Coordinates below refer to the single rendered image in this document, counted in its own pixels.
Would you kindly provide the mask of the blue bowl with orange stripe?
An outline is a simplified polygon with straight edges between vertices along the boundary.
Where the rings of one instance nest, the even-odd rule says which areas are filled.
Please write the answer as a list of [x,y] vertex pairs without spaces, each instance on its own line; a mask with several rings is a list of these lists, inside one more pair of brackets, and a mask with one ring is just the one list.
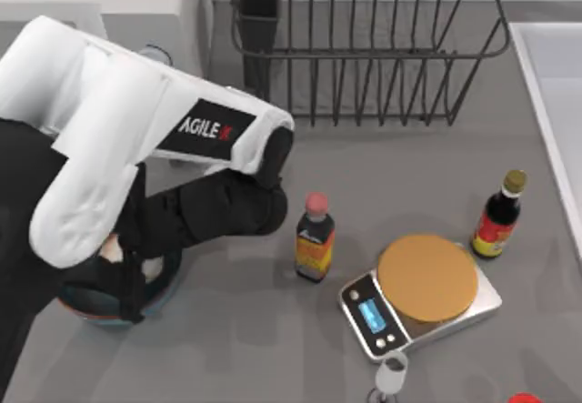
[[[142,315],[150,317],[172,296],[182,264],[182,251],[143,260],[145,277]],[[132,326],[119,313],[121,263],[106,260],[106,241],[80,267],[75,268],[57,296],[59,303],[78,317],[101,326]]]

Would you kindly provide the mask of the dark bottle with pink cap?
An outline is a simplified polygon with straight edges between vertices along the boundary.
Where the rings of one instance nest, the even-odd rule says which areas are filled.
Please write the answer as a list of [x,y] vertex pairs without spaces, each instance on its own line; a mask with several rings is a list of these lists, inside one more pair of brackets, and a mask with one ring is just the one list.
[[299,276],[315,283],[327,275],[332,263],[336,223],[328,213],[324,193],[311,192],[296,226],[295,269]]

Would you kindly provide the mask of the grey round cup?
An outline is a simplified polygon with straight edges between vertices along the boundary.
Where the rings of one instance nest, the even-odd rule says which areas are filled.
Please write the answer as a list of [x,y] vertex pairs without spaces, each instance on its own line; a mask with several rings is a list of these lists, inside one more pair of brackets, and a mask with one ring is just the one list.
[[138,54],[150,58],[163,65],[168,66],[174,65],[172,56],[168,54],[167,51],[165,51],[163,48],[156,45],[146,45],[145,47],[138,51]]

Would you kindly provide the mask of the black utensil holder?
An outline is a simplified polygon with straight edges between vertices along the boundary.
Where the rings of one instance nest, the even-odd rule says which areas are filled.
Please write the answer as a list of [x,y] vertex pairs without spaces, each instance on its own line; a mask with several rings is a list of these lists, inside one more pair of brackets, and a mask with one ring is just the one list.
[[236,0],[238,33],[248,53],[269,55],[276,43],[281,0]]

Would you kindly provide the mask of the silver kitchen scale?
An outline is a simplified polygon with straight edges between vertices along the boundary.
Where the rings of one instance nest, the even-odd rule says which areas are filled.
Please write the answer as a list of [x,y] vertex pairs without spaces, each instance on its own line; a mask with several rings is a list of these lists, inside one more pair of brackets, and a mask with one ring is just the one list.
[[393,350],[426,345],[490,317],[502,298],[462,244],[411,234],[347,282],[338,303],[360,347],[378,363]]

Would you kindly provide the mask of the dark bottle with gold cap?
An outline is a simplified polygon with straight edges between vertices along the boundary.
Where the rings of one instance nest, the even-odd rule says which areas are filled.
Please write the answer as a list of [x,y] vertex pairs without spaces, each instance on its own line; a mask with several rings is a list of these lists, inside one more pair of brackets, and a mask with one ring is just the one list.
[[526,183],[524,170],[509,170],[499,190],[488,198],[470,240],[477,256],[490,260],[502,254],[517,225]]

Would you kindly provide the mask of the white sink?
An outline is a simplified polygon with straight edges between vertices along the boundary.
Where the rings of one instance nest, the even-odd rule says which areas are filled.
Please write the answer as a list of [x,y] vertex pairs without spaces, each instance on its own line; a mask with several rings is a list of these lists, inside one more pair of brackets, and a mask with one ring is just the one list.
[[509,28],[582,265],[582,22]]

